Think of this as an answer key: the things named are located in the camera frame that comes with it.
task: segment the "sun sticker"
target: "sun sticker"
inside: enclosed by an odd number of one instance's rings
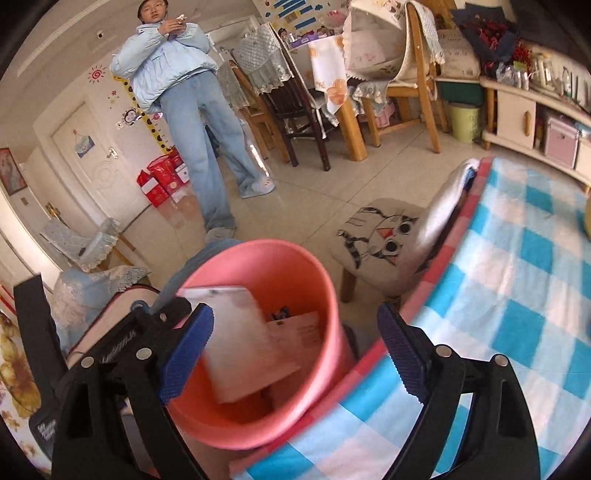
[[[106,67],[103,67],[102,65],[95,65],[88,72],[88,82],[89,83],[100,82],[100,79],[104,78],[106,73],[107,73]]]

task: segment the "cabinet drawer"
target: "cabinet drawer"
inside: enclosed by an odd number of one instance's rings
[[[534,148],[535,102],[498,92],[496,134],[525,148]]]

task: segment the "floral tablecloth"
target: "floral tablecloth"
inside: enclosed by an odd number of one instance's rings
[[[334,115],[348,97],[343,37],[320,38],[290,53],[306,86],[324,92],[326,108]]]
[[[14,300],[6,290],[0,290],[0,416],[31,463],[49,473],[51,461],[29,430],[29,417],[40,405],[41,396],[18,330]]]

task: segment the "slipper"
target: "slipper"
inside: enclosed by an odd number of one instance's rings
[[[233,238],[235,231],[236,228],[226,228],[222,226],[212,228],[205,236],[205,244],[209,245],[227,238]]]
[[[260,179],[255,180],[249,187],[249,193],[240,195],[240,198],[248,199],[251,197],[258,197],[260,195],[266,195],[267,193],[271,193],[274,189],[275,182],[272,179],[269,177],[261,177]]]

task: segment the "yellow trash can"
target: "yellow trash can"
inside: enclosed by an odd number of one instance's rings
[[[472,143],[480,138],[480,108],[467,103],[449,103],[452,117],[453,138],[462,143]]]

